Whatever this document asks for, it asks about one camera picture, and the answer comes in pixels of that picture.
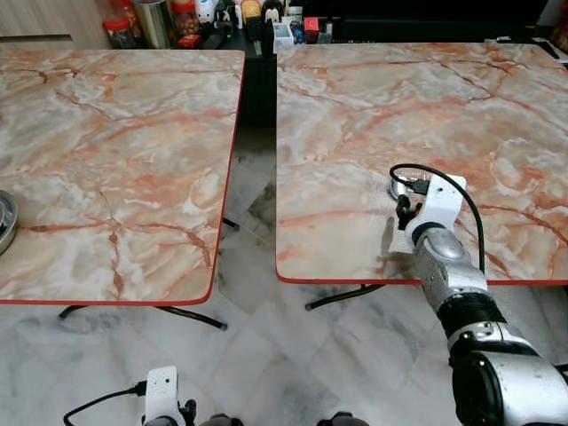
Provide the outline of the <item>tall red-lidded jar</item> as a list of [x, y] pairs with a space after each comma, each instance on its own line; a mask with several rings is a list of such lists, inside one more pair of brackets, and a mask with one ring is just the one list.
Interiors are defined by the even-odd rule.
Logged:
[[170, 0], [176, 40], [184, 49], [198, 49], [200, 22], [195, 0]]

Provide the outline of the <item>red container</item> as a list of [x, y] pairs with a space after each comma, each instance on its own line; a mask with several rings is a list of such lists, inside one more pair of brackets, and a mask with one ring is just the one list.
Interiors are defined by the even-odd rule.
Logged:
[[561, 51], [568, 51], [568, 3], [561, 4], [559, 20], [551, 34], [552, 44]]

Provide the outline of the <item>small white box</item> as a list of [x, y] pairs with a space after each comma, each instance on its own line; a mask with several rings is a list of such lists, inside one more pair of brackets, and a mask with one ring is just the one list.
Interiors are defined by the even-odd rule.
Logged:
[[283, 48], [283, 46], [295, 45], [295, 34], [289, 24], [273, 23], [272, 24], [272, 47], [274, 50]]

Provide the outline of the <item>small red-lidded jar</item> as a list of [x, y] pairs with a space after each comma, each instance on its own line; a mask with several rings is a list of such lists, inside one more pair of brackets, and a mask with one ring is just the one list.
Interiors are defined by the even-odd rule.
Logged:
[[122, 16], [121, 13], [109, 13], [101, 18], [101, 23], [115, 49], [138, 48], [129, 18]]

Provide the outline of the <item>black cabinet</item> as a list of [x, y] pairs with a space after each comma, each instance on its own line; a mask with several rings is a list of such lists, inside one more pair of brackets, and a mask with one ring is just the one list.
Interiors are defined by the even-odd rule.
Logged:
[[479, 43], [524, 39], [550, 0], [300, 0], [335, 43]]

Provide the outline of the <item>robot left leg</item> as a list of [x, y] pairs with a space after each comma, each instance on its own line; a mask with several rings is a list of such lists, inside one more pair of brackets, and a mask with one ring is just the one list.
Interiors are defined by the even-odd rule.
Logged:
[[244, 426], [243, 421], [227, 414], [214, 414], [204, 421], [196, 423], [195, 426]]

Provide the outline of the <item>stainless steel canister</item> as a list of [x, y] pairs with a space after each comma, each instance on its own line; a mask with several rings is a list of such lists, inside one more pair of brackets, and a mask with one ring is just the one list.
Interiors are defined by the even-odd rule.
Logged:
[[147, 48], [175, 48], [176, 32], [170, 0], [131, 0], [131, 3], [137, 13]]

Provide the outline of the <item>stainless steel bowl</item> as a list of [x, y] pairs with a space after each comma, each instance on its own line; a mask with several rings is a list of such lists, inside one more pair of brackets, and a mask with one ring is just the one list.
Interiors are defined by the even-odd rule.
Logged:
[[15, 240], [18, 223], [18, 203], [15, 196], [0, 190], [0, 256]]

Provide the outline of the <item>robot leg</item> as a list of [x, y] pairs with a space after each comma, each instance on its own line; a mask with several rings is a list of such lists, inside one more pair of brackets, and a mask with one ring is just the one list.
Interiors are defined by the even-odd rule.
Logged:
[[196, 423], [195, 426], [244, 426], [243, 421], [227, 414], [214, 414], [204, 421]]
[[316, 426], [370, 426], [368, 422], [354, 417], [349, 411], [337, 411], [332, 417], [320, 419]]

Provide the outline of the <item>wooden cabinet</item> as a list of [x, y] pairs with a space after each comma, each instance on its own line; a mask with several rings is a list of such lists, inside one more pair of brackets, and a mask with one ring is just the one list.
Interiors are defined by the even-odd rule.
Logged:
[[100, 0], [0, 0], [0, 51], [110, 46]]

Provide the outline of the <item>marble table with red edge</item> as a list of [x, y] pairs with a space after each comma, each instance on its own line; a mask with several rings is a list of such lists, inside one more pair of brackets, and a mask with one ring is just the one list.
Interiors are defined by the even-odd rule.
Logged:
[[567, 72], [530, 44], [297, 45], [279, 53], [275, 271], [410, 284], [390, 169], [465, 178], [494, 285], [568, 277]]
[[193, 311], [214, 288], [245, 54], [0, 52], [0, 305]]

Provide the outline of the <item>robot right leg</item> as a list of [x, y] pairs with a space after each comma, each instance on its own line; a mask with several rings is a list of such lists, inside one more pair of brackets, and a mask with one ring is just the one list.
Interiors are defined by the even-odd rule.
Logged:
[[316, 426], [370, 426], [368, 422], [354, 417], [349, 411], [337, 411], [332, 417], [320, 419]]

